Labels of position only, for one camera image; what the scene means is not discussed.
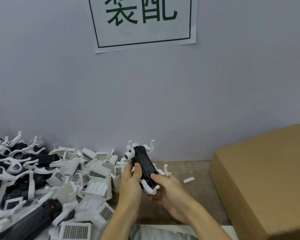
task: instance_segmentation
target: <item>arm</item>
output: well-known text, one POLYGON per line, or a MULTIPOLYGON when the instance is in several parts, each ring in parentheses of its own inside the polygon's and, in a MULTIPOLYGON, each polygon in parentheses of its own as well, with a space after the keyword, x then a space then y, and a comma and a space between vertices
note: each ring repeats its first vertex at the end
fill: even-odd
POLYGON ((117 208, 100 240, 128 239, 131 226, 136 221, 141 199, 139 180, 142 176, 142 170, 139 163, 135 164, 133 176, 131 176, 131 170, 132 162, 129 162, 121 175, 117 208))
POLYGON ((178 179, 170 175, 152 174, 151 178, 163 186, 150 201, 163 206, 175 219, 189 225, 199 240, 231 240, 214 218, 183 188, 178 179))

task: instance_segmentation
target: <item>paper sign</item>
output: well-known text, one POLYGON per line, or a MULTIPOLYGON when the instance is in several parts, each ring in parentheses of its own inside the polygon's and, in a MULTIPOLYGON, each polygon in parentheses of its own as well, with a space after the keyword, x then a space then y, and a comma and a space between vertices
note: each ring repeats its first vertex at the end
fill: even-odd
POLYGON ((95 52, 196 42, 198 0, 86 0, 95 52))

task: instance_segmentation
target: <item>green border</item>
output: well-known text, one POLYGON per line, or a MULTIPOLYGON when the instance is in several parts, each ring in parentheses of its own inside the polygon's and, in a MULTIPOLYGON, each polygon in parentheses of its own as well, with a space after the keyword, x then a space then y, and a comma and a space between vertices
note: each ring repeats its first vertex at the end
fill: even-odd
POLYGON ((92 21, 93 21, 93 26, 94 26, 94 32, 96 33, 96 42, 98 44, 98 48, 108 48, 108 47, 117 47, 117 46, 126 46, 126 45, 136 45, 136 44, 150 44, 150 43, 158 43, 158 42, 169 42, 169 41, 176 41, 176 40, 188 40, 191 38, 191 16, 192 16, 192 0, 190 0, 190 27, 189 27, 189 37, 188 38, 182 38, 182 39, 173 39, 173 40, 158 40, 158 41, 150 41, 150 42, 141 42, 141 43, 132 43, 132 44, 119 44, 119 45, 108 45, 108 46, 99 46, 99 41, 98 41, 98 36, 97 36, 97 31, 96 31, 96 26, 94 24, 94 18, 92 14, 92 8, 91 8, 91 3, 89 0, 89 5, 90 5, 90 11, 91 11, 91 16, 92 16, 92 21))

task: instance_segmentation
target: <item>wooden table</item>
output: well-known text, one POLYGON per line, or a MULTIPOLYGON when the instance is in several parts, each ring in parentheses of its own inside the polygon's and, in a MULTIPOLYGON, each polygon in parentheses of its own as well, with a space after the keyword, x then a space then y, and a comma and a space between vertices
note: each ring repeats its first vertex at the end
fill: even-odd
MULTIPOLYGON (((165 164, 168 164, 168 171, 173 173, 182 184, 184 179, 194 177, 194 181, 183 184, 187 192, 199 202, 220 225, 232 225, 209 174, 210 161, 157 161, 154 163, 156 167, 161 170, 164 169, 165 164)), ((115 209, 118 200, 119 194, 112 193, 112 199, 108 201, 108 204, 115 209)), ((141 197, 140 211, 136 223, 152 225, 182 224, 172 218, 163 207, 149 202, 147 194, 145 193, 143 193, 141 197)))

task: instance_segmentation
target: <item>cardboard lid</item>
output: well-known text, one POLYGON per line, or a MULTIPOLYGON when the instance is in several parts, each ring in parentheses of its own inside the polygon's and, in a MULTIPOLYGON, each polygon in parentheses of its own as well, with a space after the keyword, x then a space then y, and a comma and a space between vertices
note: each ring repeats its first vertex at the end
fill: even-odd
POLYGON ((300 230, 300 124, 215 153, 268 235, 300 230))

